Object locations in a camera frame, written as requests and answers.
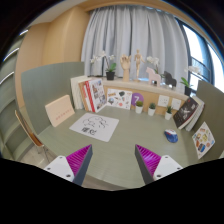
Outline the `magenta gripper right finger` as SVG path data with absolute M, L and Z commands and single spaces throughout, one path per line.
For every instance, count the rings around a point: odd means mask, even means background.
M 182 169 L 182 166 L 169 155 L 160 156 L 138 144 L 135 145 L 135 156 L 145 184 Z

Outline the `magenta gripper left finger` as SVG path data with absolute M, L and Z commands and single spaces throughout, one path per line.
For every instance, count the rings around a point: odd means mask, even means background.
M 92 155 L 92 145 L 87 145 L 67 157 L 58 156 L 44 170 L 81 186 Z

